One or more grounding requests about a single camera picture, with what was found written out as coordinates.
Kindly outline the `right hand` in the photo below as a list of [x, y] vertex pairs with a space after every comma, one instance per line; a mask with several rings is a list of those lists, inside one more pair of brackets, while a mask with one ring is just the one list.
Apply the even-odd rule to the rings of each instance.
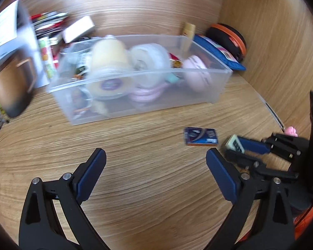
[[297, 131], [293, 126], [289, 126], [284, 130], [285, 135], [289, 135], [292, 137], [298, 137]]

